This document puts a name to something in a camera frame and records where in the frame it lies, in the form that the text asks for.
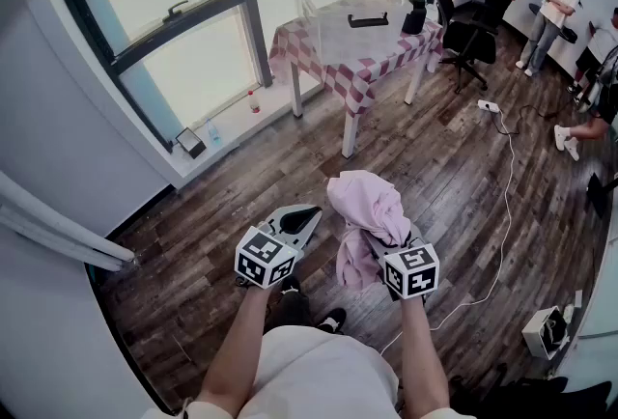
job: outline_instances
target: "red and white tablecloth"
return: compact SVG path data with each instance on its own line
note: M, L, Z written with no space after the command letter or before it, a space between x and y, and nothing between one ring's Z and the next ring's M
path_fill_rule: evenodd
M426 19L421 33L418 35L402 33L393 43L392 53L385 54L382 60L367 58L348 61L345 64L322 66L304 22L303 19L297 18L277 28L268 55L273 73L285 81L289 79L290 63L298 66L321 81L328 91L338 95L352 117L365 113L374 103L375 97L370 85L378 79L428 51L432 53L427 70L434 72L442 57L442 26Z

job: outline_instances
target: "transparent plastic box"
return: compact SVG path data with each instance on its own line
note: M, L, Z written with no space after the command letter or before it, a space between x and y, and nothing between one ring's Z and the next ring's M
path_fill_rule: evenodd
M296 0L298 14L323 65L391 54L408 0Z

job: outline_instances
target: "window handle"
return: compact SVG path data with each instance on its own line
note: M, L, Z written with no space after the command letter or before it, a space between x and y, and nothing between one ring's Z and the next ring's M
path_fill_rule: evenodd
M179 15L183 13L183 11L174 11L174 9L176 9L178 6L181 6L182 4L188 4L188 2L188 0L182 0L178 4L174 4L172 7L170 7L167 10L167 15L163 17L163 22L169 22L176 19Z

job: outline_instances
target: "black office chair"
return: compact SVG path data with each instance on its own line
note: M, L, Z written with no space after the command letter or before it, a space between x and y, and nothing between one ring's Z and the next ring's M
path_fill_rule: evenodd
M495 62L495 38L498 34L494 27L483 22L492 15L493 9L481 2L474 1L477 13L470 19L454 19L455 5L453 0L437 0L439 22L445 28L442 44L444 48L457 53L455 57L443 59L441 64L452 64L457 67L456 94L462 90L462 69L472 74L483 83L483 91L487 91L487 80L471 66L474 60L486 64Z

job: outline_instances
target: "dark wood floor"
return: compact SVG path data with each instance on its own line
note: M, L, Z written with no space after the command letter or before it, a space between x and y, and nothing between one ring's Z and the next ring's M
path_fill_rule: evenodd
M335 255L343 221L327 202L326 183L342 170L366 169L393 182L404 210L441 259L439 291L428 301L438 324L462 301L487 294L507 228L503 189L511 159L478 98L497 102L513 130L519 110L541 112L566 102L567 80L551 66L530 80L514 69L521 43L500 28L498 60L480 65L490 90L469 81L455 96L455 72L428 74L412 106L403 99L410 68L383 80L378 103L361 120L354 156L341 156L344 112L335 97L316 96L301 120L282 118L228 155L186 188L158 204L121 236L139 265L102 284L105 302L131 354L163 400L178 407L194 396L239 306L234 286L235 246L250 225L275 208L314 203L323 220L296 275L319 317L335 306L348 310L345 332L382 349L399 331L398 305L375 285L352 293L337 285ZM509 192L513 227L500 279L487 303L462 309L434 342L449 377L487 388L496 364L508 379L540 377L549 365L529 356L520 336L534 311L564 307L575 290L587 303L603 253L608 222L586 202L596 172L614 170L609 139L586 143L575 163L554 146L552 127L583 118L568 107L553 121L523 111ZM399 372L399 342L385 354Z

